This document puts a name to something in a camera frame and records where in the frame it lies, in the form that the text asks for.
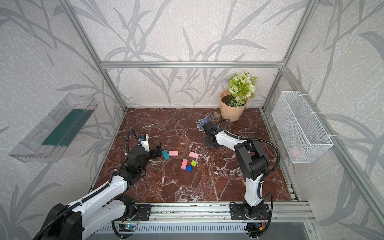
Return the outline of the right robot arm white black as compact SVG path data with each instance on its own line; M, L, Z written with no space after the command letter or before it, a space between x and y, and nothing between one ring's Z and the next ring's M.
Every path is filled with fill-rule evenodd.
M246 178L246 192L242 204L230 204L230 209L235 213L232 220L256 220L272 219L273 193L262 194L264 180L273 173L280 164L281 155L277 146L269 141L256 138L246 138L230 133L227 127L231 121L225 119L227 124L223 129L217 128L212 122L203 124L203 130L207 137L205 145L209 149L226 147L235 152L239 167ZM261 143L273 147L277 161L269 169L270 160Z

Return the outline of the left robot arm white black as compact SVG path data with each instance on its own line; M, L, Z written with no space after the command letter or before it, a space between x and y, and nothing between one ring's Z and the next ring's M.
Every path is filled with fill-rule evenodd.
M57 204L35 235L36 240L85 240L108 222L132 219L135 201L124 195L141 177L150 160L162 156L162 145L150 149L149 135L134 135L137 145L126 149L124 163L97 189L68 204Z

